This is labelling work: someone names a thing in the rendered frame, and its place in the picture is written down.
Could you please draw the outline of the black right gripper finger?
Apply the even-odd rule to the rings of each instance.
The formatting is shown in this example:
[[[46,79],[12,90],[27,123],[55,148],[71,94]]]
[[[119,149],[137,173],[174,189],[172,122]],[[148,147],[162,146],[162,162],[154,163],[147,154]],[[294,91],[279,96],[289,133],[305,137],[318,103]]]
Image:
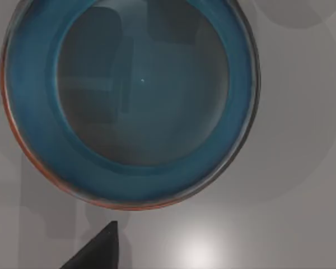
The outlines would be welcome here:
[[[111,221],[59,269],[118,269],[118,222]]]

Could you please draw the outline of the blue plate with orange rim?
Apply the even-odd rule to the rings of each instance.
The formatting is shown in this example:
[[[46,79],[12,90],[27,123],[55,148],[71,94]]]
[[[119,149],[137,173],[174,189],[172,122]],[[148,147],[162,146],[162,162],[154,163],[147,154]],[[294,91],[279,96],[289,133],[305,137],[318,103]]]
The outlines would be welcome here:
[[[259,54],[237,0],[20,0],[1,88],[45,177],[97,206],[148,210],[233,162],[259,104]]]

